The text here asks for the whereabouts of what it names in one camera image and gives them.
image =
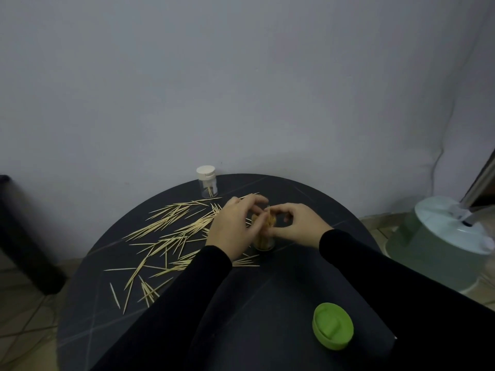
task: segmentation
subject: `finger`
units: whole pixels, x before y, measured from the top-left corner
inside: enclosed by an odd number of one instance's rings
[[[258,216],[258,218],[254,221],[253,224],[248,228],[247,233],[251,239],[254,239],[256,235],[261,231],[263,225],[266,222],[266,218],[268,217],[268,212],[264,212]]]
[[[251,207],[251,212],[257,215],[261,215],[264,211],[261,208],[259,208],[257,205],[254,205]]]
[[[285,239],[291,239],[292,225],[285,227],[269,227],[263,230],[265,237],[279,237]]]
[[[294,215],[294,211],[296,207],[297,207],[296,203],[277,204],[276,206],[270,206],[270,212],[273,213],[274,215],[280,213],[289,213],[291,215]]]
[[[236,204],[240,202],[241,200],[237,196],[233,196],[232,198],[229,199],[229,201],[225,204],[225,207],[232,206],[233,204]]]
[[[249,194],[246,198],[241,200],[239,205],[242,206],[245,213],[248,213],[249,209],[254,206],[255,203],[268,203],[268,199],[263,195]]]

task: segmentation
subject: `black sleeve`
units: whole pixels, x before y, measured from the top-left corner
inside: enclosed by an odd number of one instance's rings
[[[479,353],[495,346],[494,337],[486,335],[495,333],[492,310],[372,250],[350,234],[327,231],[320,240],[320,254],[380,316],[402,343],[401,349],[424,351],[430,346],[439,354],[439,345],[450,344],[450,352],[476,349]]]
[[[181,369],[196,328],[230,270],[232,263],[222,250],[216,246],[201,249],[91,370],[140,370],[157,365]]]

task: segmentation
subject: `round black table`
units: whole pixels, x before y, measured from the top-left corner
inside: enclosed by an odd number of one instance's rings
[[[261,174],[220,175],[217,182],[218,196],[222,199],[215,202],[221,206],[232,196],[253,192],[269,198],[272,205],[304,203],[331,226],[378,250],[373,237],[351,212],[304,184]],[[61,371],[90,369],[146,309],[144,301],[137,302],[143,294],[136,284],[127,311],[122,315],[109,283],[123,305],[127,294],[123,289],[133,271],[103,271],[136,267],[143,259],[142,254],[136,254],[139,246],[130,246],[122,237],[149,224],[146,221],[149,212],[196,199],[201,199],[196,180],[166,190],[128,212],[90,250],[71,280],[61,313],[57,335]],[[180,219],[171,229],[194,219]],[[170,232],[166,229],[151,233],[130,243],[155,242],[160,235]],[[204,241],[189,245],[184,253],[202,247]],[[155,257],[149,264],[162,266],[163,258],[158,254]],[[277,240],[276,248],[257,258],[257,264],[259,268],[234,268],[217,290],[191,345],[191,369],[362,369],[387,358],[393,346],[393,334],[317,250]],[[150,277],[156,271],[147,268],[140,274]],[[151,285],[158,286],[178,273],[155,277],[156,282]],[[322,302],[342,306],[354,322],[354,338],[343,351],[325,349],[313,334],[313,311]]]

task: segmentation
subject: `green lid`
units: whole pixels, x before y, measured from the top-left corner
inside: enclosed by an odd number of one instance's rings
[[[313,332],[328,349],[344,349],[354,335],[354,325],[348,313],[333,303],[322,303],[314,310]]]

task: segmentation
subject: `white cap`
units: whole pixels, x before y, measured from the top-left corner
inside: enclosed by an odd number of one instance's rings
[[[203,165],[196,169],[197,178],[201,181],[215,178],[215,167],[213,165]]]

